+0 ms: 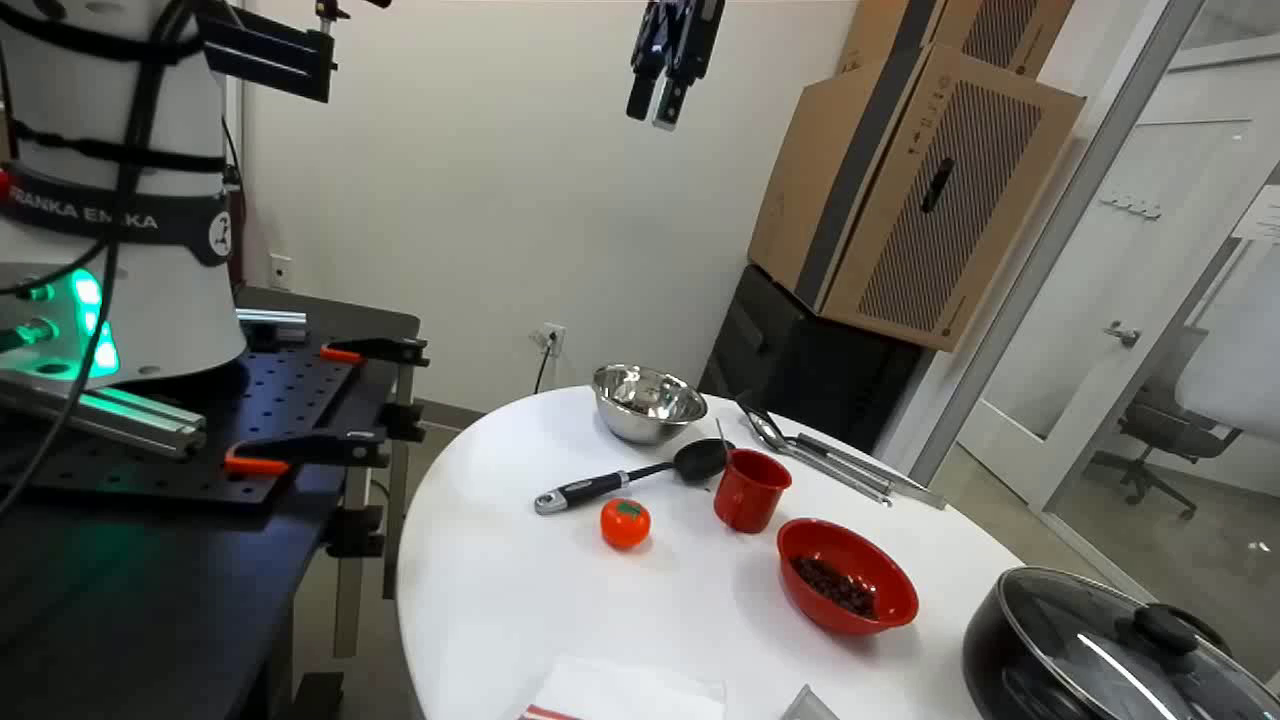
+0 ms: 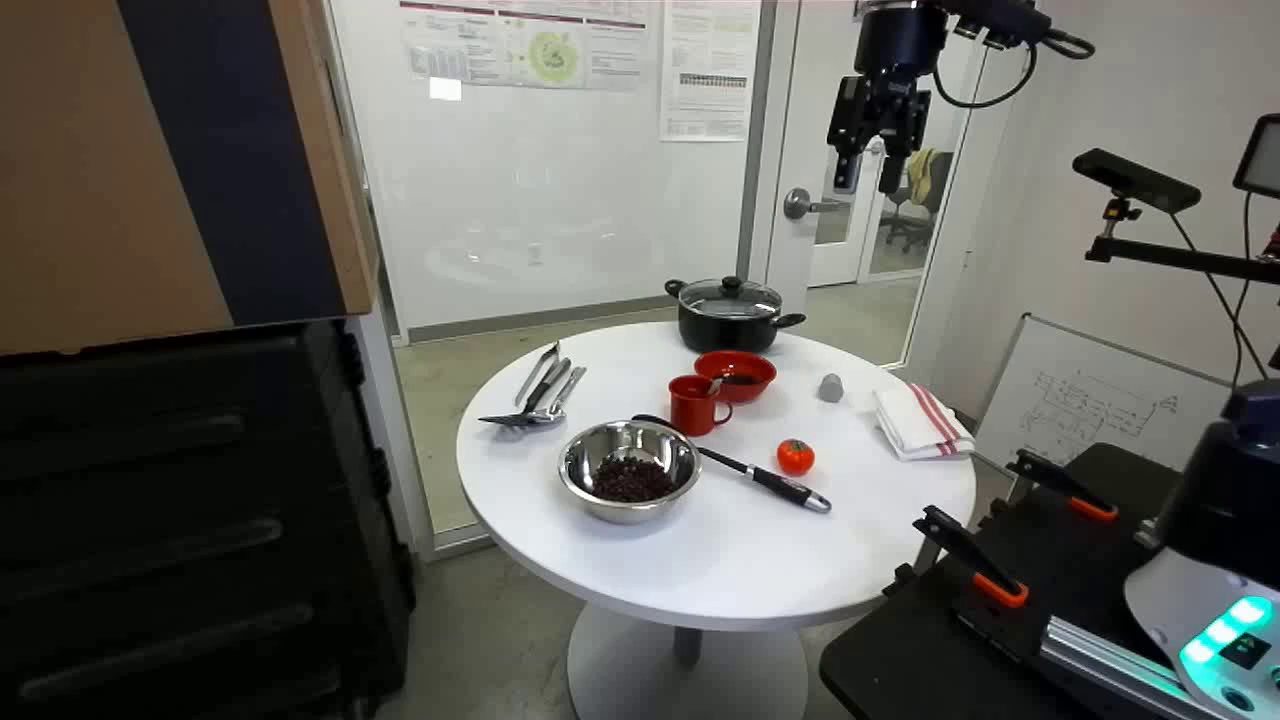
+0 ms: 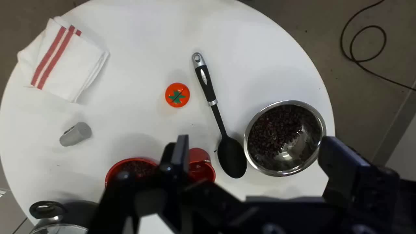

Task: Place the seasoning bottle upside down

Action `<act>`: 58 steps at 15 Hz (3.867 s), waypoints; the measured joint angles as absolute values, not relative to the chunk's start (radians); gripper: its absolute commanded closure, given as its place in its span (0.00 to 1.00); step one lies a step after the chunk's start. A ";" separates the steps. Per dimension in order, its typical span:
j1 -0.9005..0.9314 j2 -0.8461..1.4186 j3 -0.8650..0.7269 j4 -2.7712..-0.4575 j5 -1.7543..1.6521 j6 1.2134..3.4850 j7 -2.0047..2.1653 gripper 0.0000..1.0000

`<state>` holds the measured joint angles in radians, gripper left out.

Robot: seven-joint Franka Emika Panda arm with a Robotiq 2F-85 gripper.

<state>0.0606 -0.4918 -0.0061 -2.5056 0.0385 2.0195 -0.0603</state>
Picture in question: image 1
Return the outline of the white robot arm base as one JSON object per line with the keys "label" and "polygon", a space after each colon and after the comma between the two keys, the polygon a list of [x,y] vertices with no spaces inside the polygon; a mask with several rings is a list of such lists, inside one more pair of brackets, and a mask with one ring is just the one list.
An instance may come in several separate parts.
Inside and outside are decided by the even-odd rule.
{"label": "white robot arm base", "polygon": [[191,377],[244,354],[204,0],[0,0],[4,371]]}

